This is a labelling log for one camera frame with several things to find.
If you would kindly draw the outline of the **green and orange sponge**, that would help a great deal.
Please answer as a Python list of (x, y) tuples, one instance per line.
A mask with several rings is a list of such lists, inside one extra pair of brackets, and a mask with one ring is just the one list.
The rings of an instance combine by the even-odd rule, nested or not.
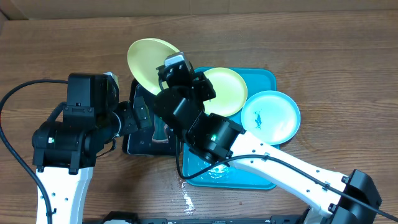
[(158, 117), (154, 116), (154, 133), (152, 135), (152, 142), (165, 144), (169, 142), (169, 135), (167, 134), (168, 126)]

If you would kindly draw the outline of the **light blue plate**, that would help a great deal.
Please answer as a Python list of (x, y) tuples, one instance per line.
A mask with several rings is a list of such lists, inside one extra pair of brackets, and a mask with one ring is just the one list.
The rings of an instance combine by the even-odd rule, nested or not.
[(246, 101), (241, 112), (243, 128), (270, 145), (292, 139), (300, 122), (301, 114), (296, 102), (279, 91), (256, 93)]

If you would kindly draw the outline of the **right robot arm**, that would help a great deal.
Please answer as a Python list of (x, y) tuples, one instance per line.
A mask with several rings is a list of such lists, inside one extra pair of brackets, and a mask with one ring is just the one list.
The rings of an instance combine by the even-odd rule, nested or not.
[(372, 223), (376, 215), (397, 221), (379, 209), (381, 198), (373, 180), (354, 170), (347, 176), (321, 169), (274, 148), (240, 124), (217, 114), (205, 114), (205, 100), (216, 93), (202, 72), (183, 62), (157, 67), (159, 82), (167, 82), (155, 96), (154, 113), (200, 159), (229, 164), (262, 177), (295, 195), (319, 223)]

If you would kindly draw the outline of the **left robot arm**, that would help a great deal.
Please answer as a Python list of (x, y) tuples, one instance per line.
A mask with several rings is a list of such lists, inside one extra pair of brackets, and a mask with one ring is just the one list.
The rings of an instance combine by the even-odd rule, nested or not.
[(151, 124), (143, 98), (119, 100), (113, 73), (70, 74), (66, 102), (32, 137), (33, 164), (46, 191), (38, 193), (36, 222), (81, 223), (97, 154)]

